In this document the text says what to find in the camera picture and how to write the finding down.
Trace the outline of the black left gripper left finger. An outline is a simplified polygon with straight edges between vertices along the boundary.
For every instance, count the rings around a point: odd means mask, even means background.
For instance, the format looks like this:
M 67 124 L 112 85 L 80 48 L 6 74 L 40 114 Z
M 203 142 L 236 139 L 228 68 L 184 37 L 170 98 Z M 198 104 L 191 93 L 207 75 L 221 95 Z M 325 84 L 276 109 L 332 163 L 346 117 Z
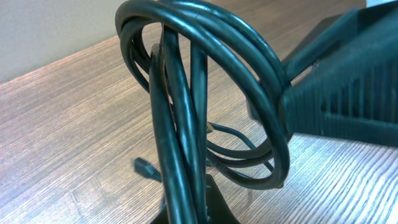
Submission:
M 206 175 L 206 205 L 208 224 L 239 224 L 210 174 Z

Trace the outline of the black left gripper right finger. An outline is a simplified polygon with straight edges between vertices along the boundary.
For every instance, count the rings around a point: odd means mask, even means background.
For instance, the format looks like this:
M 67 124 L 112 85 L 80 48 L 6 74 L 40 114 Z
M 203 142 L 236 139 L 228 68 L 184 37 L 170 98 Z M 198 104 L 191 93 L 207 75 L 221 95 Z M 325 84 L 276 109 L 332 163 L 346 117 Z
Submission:
M 397 145 L 397 3 L 322 20 L 284 60 L 255 35 L 283 137 Z

